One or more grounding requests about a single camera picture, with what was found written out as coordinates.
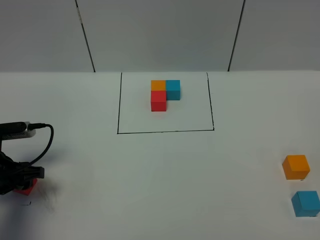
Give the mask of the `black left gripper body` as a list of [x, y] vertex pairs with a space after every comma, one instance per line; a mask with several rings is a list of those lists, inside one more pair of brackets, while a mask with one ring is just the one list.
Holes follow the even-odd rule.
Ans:
[[32, 166], [29, 162], [15, 162], [0, 152], [0, 194], [5, 195], [13, 190], [28, 189], [33, 179], [43, 179], [45, 169]]

